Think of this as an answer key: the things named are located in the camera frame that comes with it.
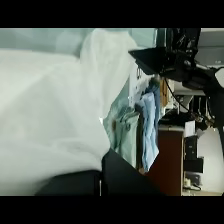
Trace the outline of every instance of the white fabric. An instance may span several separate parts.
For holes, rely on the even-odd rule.
[[[99,118],[124,86],[136,44],[95,29],[80,59],[0,50],[0,195],[33,195],[49,178],[101,170],[109,140]]]

